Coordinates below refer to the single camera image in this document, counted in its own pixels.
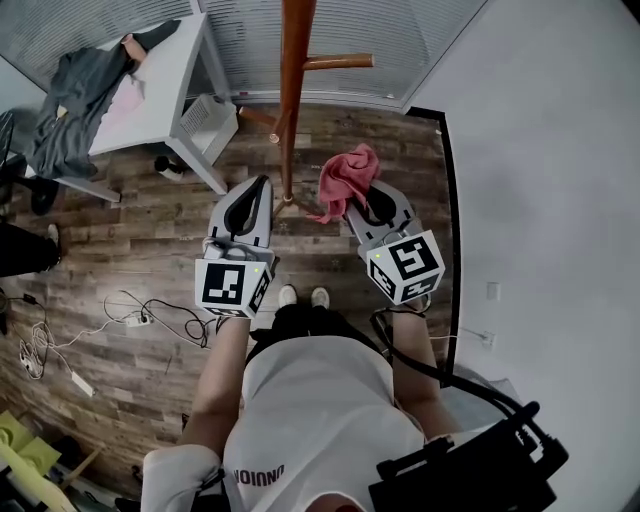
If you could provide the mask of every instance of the window blind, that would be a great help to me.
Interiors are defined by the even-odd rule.
[[[309,55],[370,52],[373,69],[305,74],[304,90],[408,97],[485,0],[318,0]],[[200,0],[234,94],[278,91],[280,0]]]
[[[191,13],[189,0],[0,0],[0,55],[47,89],[65,53]]]

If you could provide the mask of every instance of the white laundry basket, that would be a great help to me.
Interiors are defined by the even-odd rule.
[[[238,131],[236,107],[233,103],[216,103],[213,96],[202,94],[182,115],[180,125],[207,162],[213,164]]]

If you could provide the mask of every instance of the white t-shirt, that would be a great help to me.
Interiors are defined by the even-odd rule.
[[[267,348],[247,365],[242,395],[223,466],[232,502],[247,511],[302,512],[322,495],[339,494],[373,512],[376,465],[425,443],[419,426],[394,407],[391,366],[353,339],[313,336]],[[187,512],[219,466],[204,447],[150,453],[143,512]]]

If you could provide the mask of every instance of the wooden floor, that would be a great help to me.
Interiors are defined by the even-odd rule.
[[[432,335],[449,334],[451,216],[437,121],[365,109],[303,107],[295,155],[296,193],[313,201],[322,165],[361,142],[380,158],[382,179],[406,193],[425,229],[435,233],[447,272],[433,294],[428,321]],[[241,121],[216,168],[231,186],[267,174],[277,201],[278,162],[277,148],[268,142],[266,131]],[[121,289],[141,300],[155,297],[194,308],[194,260],[201,257],[202,238],[218,199],[192,173],[180,184],[155,174],[153,157],[141,149],[112,153],[96,163],[98,179],[122,191],[120,204],[61,188],[53,211],[36,217],[29,211],[28,197],[16,187],[9,209],[10,222],[29,231],[45,234],[51,222],[61,228],[60,265],[47,273],[0,280],[8,295],[29,293],[45,305],[58,344],[83,329],[102,326],[107,320],[105,297],[112,315],[134,309],[131,300],[117,293]],[[323,285],[331,292],[332,307],[373,337],[368,319],[385,299],[365,275],[356,246],[344,222],[321,225],[296,210],[285,210],[275,220],[271,237],[281,263],[256,324],[270,324],[282,284],[295,285],[303,296]],[[177,329],[188,319],[166,308],[155,312]],[[98,390],[90,399],[51,354],[44,378],[29,380],[18,359],[18,333],[30,339],[31,326],[42,314],[14,302],[10,317],[9,336],[0,336],[0,411],[3,406],[16,414],[28,409],[49,436],[52,431],[70,434],[87,451],[104,446],[86,475],[125,496],[137,495],[140,488],[130,468],[141,465],[150,450],[176,441],[181,413],[189,411],[207,352],[157,323],[140,329],[111,324],[63,349],[71,367]],[[436,345],[440,360],[446,357],[446,346],[444,341]]]

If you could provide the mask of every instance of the white wall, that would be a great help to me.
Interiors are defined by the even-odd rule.
[[[0,113],[14,107],[39,106],[45,93],[0,57]]]
[[[619,0],[495,0],[413,105],[449,124],[461,325],[497,333],[460,360],[541,403],[571,457],[552,510],[620,510],[640,482],[640,25]]]
[[[13,109],[11,148],[22,152],[31,139],[45,92],[0,57],[0,113]]]

